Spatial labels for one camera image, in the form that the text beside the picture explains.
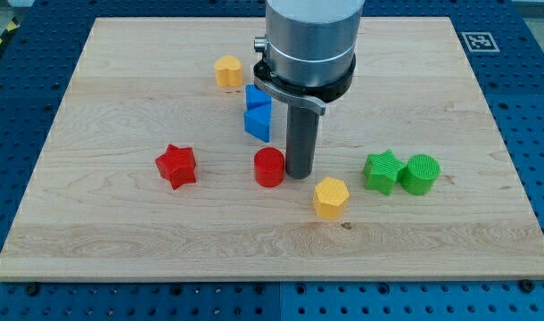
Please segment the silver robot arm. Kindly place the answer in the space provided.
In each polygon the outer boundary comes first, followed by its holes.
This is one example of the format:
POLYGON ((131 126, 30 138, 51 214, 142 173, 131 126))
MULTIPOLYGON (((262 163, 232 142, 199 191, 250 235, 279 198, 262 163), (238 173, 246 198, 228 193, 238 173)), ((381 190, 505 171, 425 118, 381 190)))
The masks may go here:
POLYGON ((319 118, 350 88, 364 0, 267 0, 254 85, 288 105, 285 171, 312 172, 319 118))

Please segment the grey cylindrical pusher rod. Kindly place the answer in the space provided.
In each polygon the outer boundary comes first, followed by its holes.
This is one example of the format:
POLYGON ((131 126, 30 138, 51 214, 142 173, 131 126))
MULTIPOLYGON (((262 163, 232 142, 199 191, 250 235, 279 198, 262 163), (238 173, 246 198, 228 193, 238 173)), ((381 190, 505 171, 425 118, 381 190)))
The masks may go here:
POLYGON ((286 128, 286 173, 295 179, 312 172, 319 116, 306 108, 290 105, 286 128))

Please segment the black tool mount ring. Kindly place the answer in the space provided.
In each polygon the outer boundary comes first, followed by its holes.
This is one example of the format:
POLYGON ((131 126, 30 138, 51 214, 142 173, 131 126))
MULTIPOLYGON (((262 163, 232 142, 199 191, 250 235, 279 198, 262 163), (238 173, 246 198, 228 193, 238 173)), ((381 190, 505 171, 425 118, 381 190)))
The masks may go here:
POLYGON ((274 75, 266 64, 265 57, 253 67, 253 84, 281 103, 308 109, 318 116, 324 116, 327 104, 339 99, 349 90, 355 67, 356 55, 353 54, 350 67, 335 82, 324 86, 299 86, 274 75))

